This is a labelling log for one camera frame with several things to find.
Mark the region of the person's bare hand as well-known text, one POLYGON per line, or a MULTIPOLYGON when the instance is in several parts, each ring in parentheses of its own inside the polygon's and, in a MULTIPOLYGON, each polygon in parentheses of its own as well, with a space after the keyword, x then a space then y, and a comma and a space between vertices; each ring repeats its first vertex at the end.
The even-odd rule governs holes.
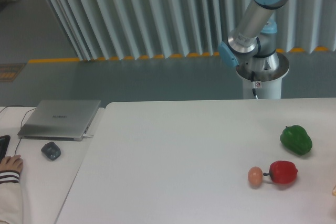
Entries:
POLYGON ((1 160, 1 172, 16 172, 20 174, 23 170, 23 159, 20 155, 6 156, 1 160))

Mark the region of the cream sleeved forearm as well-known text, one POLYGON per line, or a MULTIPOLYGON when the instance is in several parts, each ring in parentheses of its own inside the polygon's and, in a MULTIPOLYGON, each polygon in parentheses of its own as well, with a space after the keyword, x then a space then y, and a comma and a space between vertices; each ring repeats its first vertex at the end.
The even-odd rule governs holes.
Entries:
POLYGON ((23 197, 19 172, 1 171, 1 223, 23 223, 23 197))

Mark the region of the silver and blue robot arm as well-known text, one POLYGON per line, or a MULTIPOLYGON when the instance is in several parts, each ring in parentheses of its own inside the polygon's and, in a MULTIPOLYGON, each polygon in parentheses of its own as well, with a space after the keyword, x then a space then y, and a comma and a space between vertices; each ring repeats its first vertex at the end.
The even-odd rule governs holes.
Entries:
POLYGON ((258 38, 273 12, 288 0, 251 0, 238 26, 232 30, 227 42, 221 42, 218 52, 223 62, 235 67, 251 57, 264 58, 272 55, 262 52, 262 43, 258 38))

